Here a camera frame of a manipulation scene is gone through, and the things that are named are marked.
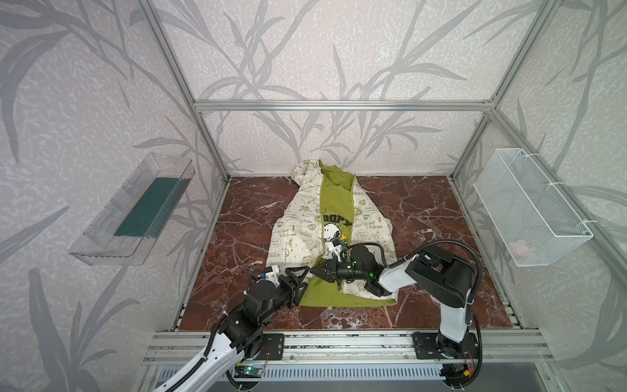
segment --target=leaf pattern wallpaper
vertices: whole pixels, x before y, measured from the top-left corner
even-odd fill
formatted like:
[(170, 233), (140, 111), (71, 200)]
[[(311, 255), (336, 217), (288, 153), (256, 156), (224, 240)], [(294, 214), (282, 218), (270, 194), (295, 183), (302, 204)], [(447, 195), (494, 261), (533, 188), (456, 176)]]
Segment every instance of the leaf pattern wallpaper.
[[(154, 4), (196, 100), (485, 100), (540, 1)], [(311, 158), (357, 173), (449, 174), (480, 116), (203, 114), (235, 174), (286, 174)]]
[[(499, 110), (626, 249), (627, 1), (563, 1)], [(590, 244), (552, 265), (517, 267), (475, 194), (491, 125), (456, 179), (525, 326), (540, 327), (573, 391), (627, 382), (627, 290)]]
[[(0, 2), (0, 390), (129, 390), (224, 189), (134, 2)], [(141, 267), (70, 245), (148, 152), (196, 175)]]

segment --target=red marble surface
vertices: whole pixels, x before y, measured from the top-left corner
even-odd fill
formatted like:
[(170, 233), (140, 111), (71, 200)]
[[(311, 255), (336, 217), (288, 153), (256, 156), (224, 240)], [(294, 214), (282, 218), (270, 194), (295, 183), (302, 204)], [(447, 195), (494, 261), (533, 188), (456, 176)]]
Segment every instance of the red marble surface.
[[(381, 213), (392, 221), (392, 237), (399, 256), (422, 242), (440, 238), (461, 240), (477, 248), (445, 177), (359, 177), (358, 180)], [(272, 225), (283, 215), (297, 190), (298, 186), (287, 177), (246, 177), (231, 181), (181, 330), (208, 331), (223, 310), (243, 299), (246, 271), (263, 270)], [(458, 252), (455, 247), (448, 249)], [(473, 310), (482, 327), (512, 326), (487, 271)], [(415, 285), (401, 289), (399, 302), (394, 306), (286, 309), (266, 329), (436, 329), (439, 323), (440, 310), (435, 299)]]

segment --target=white wire basket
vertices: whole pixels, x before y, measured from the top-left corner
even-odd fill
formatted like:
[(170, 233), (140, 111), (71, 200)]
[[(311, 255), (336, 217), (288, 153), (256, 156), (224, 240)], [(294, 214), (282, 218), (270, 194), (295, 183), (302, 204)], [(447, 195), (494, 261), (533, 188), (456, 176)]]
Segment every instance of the white wire basket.
[(555, 183), (522, 149), (496, 149), (475, 189), (520, 267), (554, 263), (593, 237)]

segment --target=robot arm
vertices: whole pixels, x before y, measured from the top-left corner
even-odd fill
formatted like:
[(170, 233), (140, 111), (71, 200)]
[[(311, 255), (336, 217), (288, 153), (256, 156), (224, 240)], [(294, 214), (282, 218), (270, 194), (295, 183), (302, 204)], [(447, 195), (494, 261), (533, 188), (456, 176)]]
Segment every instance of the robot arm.
[(263, 326), (279, 310), (298, 306), (308, 272), (309, 267), (286, 268), (285, 275), (278, 275), (276, 268), (268, 267), (259, 277), (249, 275), (246, 299), (220, 317), (207, 346), (155, 392), (206, 391), (242, 359), (257, 354)]
[[(475, 260), (477, 270), (468, 262), (437, 245), (451, 243), (468, 251)], [(389, 295), (403, 287), (419, 284), (440, 302), (440, 330), (438, 349), (447, 358), (459, 358), (463, 353), (463, 341), (471, 324), (474, 302), (483, 277), (477, 253), (468, 245), (454, 240), (438, 240), (426, 243), (405, 258), (387, 266), (378, 264), (367, 245), (363, 243), (347, 246), (340, 258), (333, 258), (311, 269), (311, 272), (326, 280), (351, 282), (365, 280), (364, 288), (376, 296)]]
[[(440, 243), (454, 243), (468, 250), (475, 259), (477, 271), (463, 259), (435, 246)], [(376, 262), (367, 245), (379, 248), (382, 265)], [(390, 266), (385, 262), (382, 246), (376, 243), (345, 246), (334, 253), (332, 259), (311, 270), (309, 267), (286, 268), (285, 275), (279, 275), (277, 268), (268, 267), (259, 277), (249, 275), (246, 299), (220, 317), (211, 328), (207, 346), (155, 392), (205, 391), (244, 358), (259, 353), (263, 326), (279, 310), (299, 305), (307, 289), (304, 279), (308, 272), (327, 282), (337, 282), (338, 286), (344, 280), (364, 280), (365, 288), (378, 296), (420, 284), (441, 303), (440, 331), (436, 338), (438, 352), (446, 358), (462, 358), (472, 314), (470, 307), (482, 279), (481, 264), (470, 247), (453, 240), (432, 241)], [(460, 379), (458, 373), (452, 373), (451, 379), (456, 383)]]

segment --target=metal grate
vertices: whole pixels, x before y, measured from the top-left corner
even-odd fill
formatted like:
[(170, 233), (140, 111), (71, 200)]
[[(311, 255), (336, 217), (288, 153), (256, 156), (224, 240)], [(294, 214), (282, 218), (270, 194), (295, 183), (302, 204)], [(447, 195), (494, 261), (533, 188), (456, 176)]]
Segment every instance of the metal grate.
[(520, 267), (551, 264), (593, 236), (555, 185), (522, 149), (496, 149), (475, 183)]
[(440, 364), (268, 365), (267, 381), (439, 380)]
[(183, 365), (166, 365), (163, 368), (161, 368), (161, 372), (159, 373), (159, 378), (157, 378), (157, 383), (155, 385), (155, 388), (160, 387), (161, 384), (169, 380), (170, 377), (175, 375), (176, 372), (182, 369), (182, 367)]

